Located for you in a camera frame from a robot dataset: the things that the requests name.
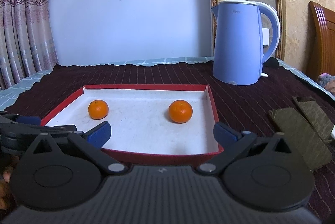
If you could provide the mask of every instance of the light blue checkered tablecloth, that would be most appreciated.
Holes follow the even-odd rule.
[[[126,65],[126,64],[133,64],[133,65],[143,65],[143,66],[154,66],[157,64],[176,64],[179,62],[186,62],[189,64],[195,64],[195,63],[205,63],[208,61],[212,61],[213,57],[200,57],[200,58],[166,58],[166,59],[153,59],[153,60],[137,60],[137,61],[126,61],[126,62],[113,62],[108,64],[114,64],[114,65]],[[309,77],[307,77],[304,73],[300,72],[299,70],[290,67],[283,61],[279,60],[279,64],[283,66],[285,69],[291,71],[296,76],[306,80],[310,84],[312,84],[314,87],[317,87],[318,89],[324,91],[327,93],[332,99],[335,100],[335,97],[328,91],[326,91],[324,88],[319,86],[316,82],[311,80]],[[13,85],[12,87],[0,91],[0,110],[4,110],[6,107],[11,106],[14,104],[16,99],[18,98],[19,94],[23,93],[26,90],[31,89],[33,84],[35,82],[39,82],[41,78],[44,75],[50,74],[51,69],[37,72],[30,77],[27,77],[23,79],[21,82],[19,82],[16,85]]]

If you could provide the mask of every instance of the floral curtain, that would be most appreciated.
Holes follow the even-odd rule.
[[[58,62],[48,0],[0,0],[0,88]]]

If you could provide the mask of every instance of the wall outlet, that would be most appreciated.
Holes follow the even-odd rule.
[[[263,31],[263,46],[269,45],[270,29],[262,28]]]

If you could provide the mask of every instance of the electric kettle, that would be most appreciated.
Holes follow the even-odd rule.
[[[279,43],[280,25],[276,10],[262,2],[224,0],[212,7],[212,12],[217,21],[214,77],[235,85],[256,83],[263,63]],[[273,31],[271,44],[265,53],[261,13],[269,18]]]

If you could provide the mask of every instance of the red and white box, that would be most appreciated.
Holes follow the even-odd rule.
[[[88,105],[104,100],[108,115],[91,119]],[[168,108],[186,100],[193,109],[183,124],[170,120]],[[213,127],[218,116],[208,85],[117,84],[85,85],[53,109],[42,125],[75,125],[87,132],[103,121],[112,127],[102,150],[121,162],[148,165],[200,165],[223,151]]]

